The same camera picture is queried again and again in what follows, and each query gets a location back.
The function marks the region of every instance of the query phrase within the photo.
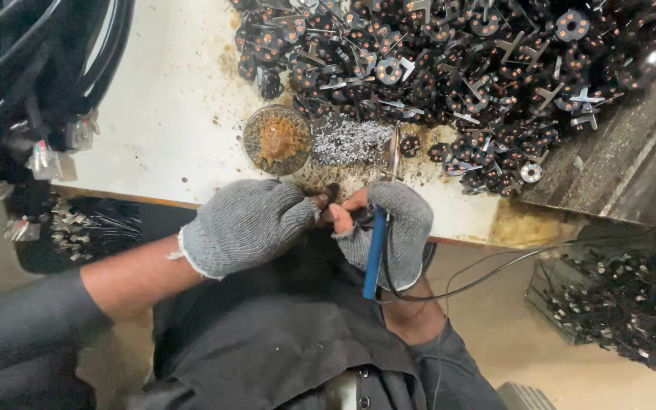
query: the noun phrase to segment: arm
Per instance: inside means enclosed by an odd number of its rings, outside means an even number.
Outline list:
[[[85,289],[96,305],[115,321],[127,319],[182,290],[202,283],[179,252],[177,235],[108,257],[80,269]]]
[[[178,236],[0,295],[0,369],[82,342],[205,276],[222,279],[270,260],[315,224],[326,202],[293,184],[238,181]]]
[[[342,205],[330,205],[334,237],[346,259],[360,269],[366,268],[371,231],[356,227],[349,212],[368,207],[371,202],[392,215],[387,259],[395,287],[408,289],[408,295],[432,296],[429,282],[420,274],[432,210],[405,185],[374,182],[368,190],[356,191]],[[383,270],[379,284],[388,287]],[[417,363],[427,408],[505,409],[437,301],[399,300],[382,305],[381,310],[386,328],[404,340]]]
[[[414,296],[431,296],[429,283],[421,276],[422,251],[432,227],[432,209],[414,190],[398,182],[374,182],[356,191],[343,204],[331,204],[333,228],[339,247],[346,259],[361,270],[371,243],[371,230],[353,223],[349,212],[368,208],[369,203],[381,205],[391,214],[388,238],[388,266],[397,289],[409,289]],[[383,266],[379,284],[388,288]],[[381,306],[386,328],[408,345],[424,344],[442,332],[446,317],[435,301],[416,303],[396,301]]]

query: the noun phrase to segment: white workbench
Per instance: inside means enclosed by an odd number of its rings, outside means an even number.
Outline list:
[[[235,180],[268,178],[254,168],[237,136],[255,109],[292,103],[289,95],[261,101],[257,86],[238,76],[233,42],[238,24],[238,14],[224,1],[136,2],[128,47],[99,108],[101,135],[93,149],[71,156],[77,176],[55,183],[205,203]],[[455,138],[448,127],[419,134],[427,144]],[[499,198],[462,195],[459,179],[441,177],[440,166],[426,160],[426,148],[402,161],[408,185],[434,209],[432,235],[485,243]],[[351,191],[377,174],[365,167],[307,167],[295,179],[340,182]]]

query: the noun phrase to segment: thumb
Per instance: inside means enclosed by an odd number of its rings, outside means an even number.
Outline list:
[[[333,231],[337,235],[351,231],[353,228],[353,219],[348,211],[336,203],[330,204],[328,210],[330,210],[330,213],[333,216]]]

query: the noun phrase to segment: floor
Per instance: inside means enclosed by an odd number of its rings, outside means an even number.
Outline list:
[[[2,238],[6,216],[0,204],[0,292],[35,279],[18,266]],[[444,293],[448,276],[489,250],[442,244],[428,277],[435,293]],[[453,282],[471,282],[499,261],[490,260]],[[570,347],[524,304],[532,262],[524,261],[491,280],[442,302],[443,309],[490,383],[507,381],[540,388],[558,410],[656,409],[656,373],[599,349]],[[101,408],[119,408],[117,397],[137,389],[148,376],[149,317],[118,325],[81,354],[82,378],[95,384]]]

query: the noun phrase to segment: gray knit glove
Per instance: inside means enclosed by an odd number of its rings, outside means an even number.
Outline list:
[[[241,180],[199,207],[178,234],[178,246],[196,271],[223,279],[278,256],[319,217],[295,184]]]
[[[432,229],[434,213],[429,204],[412,188],[399,182],[376,181],[368,188],[369,210],[381,206],[391,215],[388,237],[388,271],[397,290],[412,287],[422,269],[424,244]],[[366,270],[373,229],[362,229],[358,224],[343,234],[334,234],[346,260]],[[388,289],[383,263],[378,284]]]

